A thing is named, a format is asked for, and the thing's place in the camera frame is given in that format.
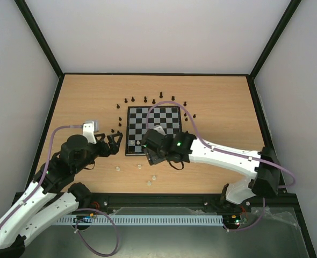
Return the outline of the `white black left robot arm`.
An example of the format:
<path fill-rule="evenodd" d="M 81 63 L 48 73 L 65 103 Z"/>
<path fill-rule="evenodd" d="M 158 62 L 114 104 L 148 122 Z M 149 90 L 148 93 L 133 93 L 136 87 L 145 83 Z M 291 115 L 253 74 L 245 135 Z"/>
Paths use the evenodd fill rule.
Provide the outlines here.
<path fill-rule="evenodd" d="M 43 164 L 22 196 L 0 219 L 0 257 L 21 257 L 25 248 L 45 229 L 71 212 L 90 208 L 92 193 L 75 175 L 95 164 L 98 157 L 115 155 L 123 134 L 70 136 Z"/>

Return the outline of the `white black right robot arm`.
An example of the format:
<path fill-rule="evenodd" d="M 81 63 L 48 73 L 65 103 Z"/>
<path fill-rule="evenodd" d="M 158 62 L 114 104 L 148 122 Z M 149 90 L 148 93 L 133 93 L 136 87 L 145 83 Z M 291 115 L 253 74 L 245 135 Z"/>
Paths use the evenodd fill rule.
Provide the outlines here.
<path fill-rule="evenodd" d="M 275 198 L 278 195 L 280 168 L 275 151 L 241 150 L 217 145 L 188 132 L 165 134 L 161 127 L 149 129 L 141 140 L 143 151 L 151 166 L 167 161 L 174 163 L 203 163 L 243 176 L 236 183 L 227 183 L 222 190 L 221 205 L 231 211 L 249 198 Z"/>

